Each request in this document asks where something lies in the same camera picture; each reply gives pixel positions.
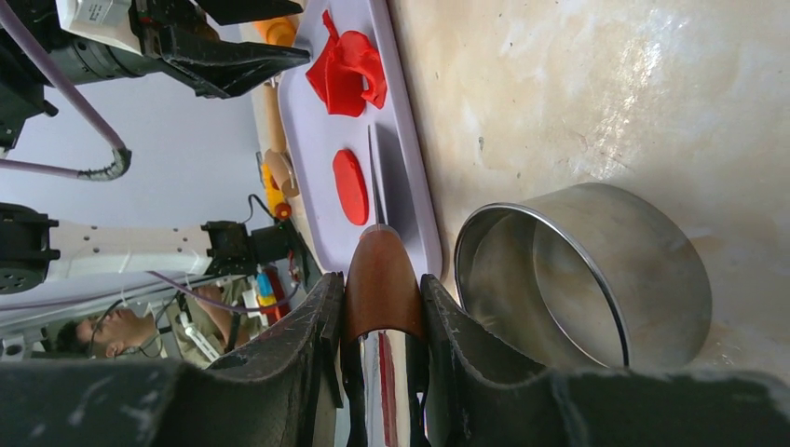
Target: man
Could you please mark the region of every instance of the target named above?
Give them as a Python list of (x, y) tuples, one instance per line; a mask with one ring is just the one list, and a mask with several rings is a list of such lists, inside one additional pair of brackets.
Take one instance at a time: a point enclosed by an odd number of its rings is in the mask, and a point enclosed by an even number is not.
[[(231, 305), (242, 305), (241, 293), (249, 289), (245, 279), (237, 279), (226, 284), (222, 289), (217, 286), (203, 286), (195, 289), (201, 296), (213, 301)], [(187, 306), (192, 316), (192, 322), (198, 332), (202, 333), (209, 343), (222, 354), (225, 352), (231, 336), (233, 315), (231, 312), (219, 307), (209, 305), (202, 301), (187, 297)], [(175, 333), (182, 358), (198, 367), (205, 368), (211, 364), (209, 359), (198, 349), (195, 343), (186, 335), (184, 327), (178, 322), (179, 309), (177, 305), (170, 305), (167, 315)], [(113, 359), (125, 352), (134, 349), (143, 349), (149, 357), (157, 354), (160, 348), (155, 316), (147, 314), (138, 317), (130, 309), (119, 309), (110, 312), (100, 327), (96, 328), (98, 317), (86, 318), (82, 321), (70, 321), (58, 332), (55, 343), (56, 350), (88, 355), (90, 337), (93, 334), (93, 352), (99, 358)], [(242, 316), (239, 325), (235, 346), (240, 346), (250, 340), (251, 333), (259, 332), (260, 325), (256, 324), (257, 318), (246, 319)]]

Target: metal bowl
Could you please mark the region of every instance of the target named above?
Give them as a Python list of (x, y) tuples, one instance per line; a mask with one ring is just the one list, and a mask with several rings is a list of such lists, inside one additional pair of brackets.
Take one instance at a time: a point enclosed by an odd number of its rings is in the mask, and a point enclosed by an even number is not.
[(710, 284), (691, 243), (614, 186), (482, 207), (461, 227), (455, 261), (466, 311), (549, 366), (678, 367), (710, 328)]

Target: beige countertop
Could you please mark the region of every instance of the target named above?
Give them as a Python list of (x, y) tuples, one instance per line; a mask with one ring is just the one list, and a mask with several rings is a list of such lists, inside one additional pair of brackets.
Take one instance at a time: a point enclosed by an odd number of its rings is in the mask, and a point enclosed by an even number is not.
[(790, 4), (389, 3), (448, 290), (478, 207), (614, 184), (702, 257), (714, 324), (695, 364), (790, 379)]

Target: plastic tray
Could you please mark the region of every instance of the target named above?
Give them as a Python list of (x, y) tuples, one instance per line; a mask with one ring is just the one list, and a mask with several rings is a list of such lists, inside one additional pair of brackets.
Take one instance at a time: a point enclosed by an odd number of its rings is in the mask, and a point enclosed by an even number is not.
[(357, 241), (367, 225), (348, 221), (334, 186), (332, 160), (337, 151), (350, 149), (362, 166), (368, 185), (373, 224), (373, 190), (367, 128), (373, 126), (374, 156), (380, 167), (383, 207), (419, 278), (442, 272), (442, 250), (430, 202), (428, 182), (417, 142), (411, 105), (403, 81), (401, 60), (389, 20), (386, 0), (310, 0), (296, 34), (295, 47), (320, 55), (329, 33), (321, 14), (329, 9), (337, 31), (365, 33), (381, 54), (388, 83), (387, 99), (379, 110), (368, 104), (359, 118), (328, 115), (305, 78), (312, 63), (283, 74), (279, 108), (296, 178), (315, 243), (315, 255), (330, 271), (348, 272)]

